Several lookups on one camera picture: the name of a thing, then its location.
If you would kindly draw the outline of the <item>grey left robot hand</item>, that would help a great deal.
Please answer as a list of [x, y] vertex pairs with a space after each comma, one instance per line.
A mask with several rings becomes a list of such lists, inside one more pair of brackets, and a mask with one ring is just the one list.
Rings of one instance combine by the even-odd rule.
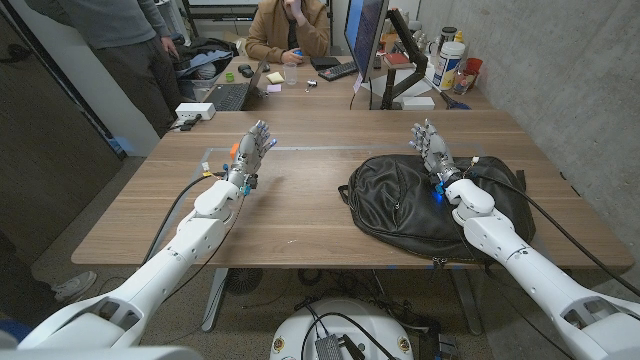
[[242, 187], [247, 178], [255, 175], [264, 155], [277, 143], [270, 139], [269, 125], [259, 120], [241, 138], [227, 175], [227, 181]]

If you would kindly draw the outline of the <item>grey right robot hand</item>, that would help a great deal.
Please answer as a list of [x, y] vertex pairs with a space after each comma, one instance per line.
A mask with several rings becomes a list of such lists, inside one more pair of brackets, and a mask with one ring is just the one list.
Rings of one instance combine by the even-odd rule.
[[455, 166], [447, 144], [428, 119], [423, 125], [415, 123], [411, 133], [414, 139], [409, 144], [422, 157], [433, 185], [447, 187], [462, 178], [461, 171]]

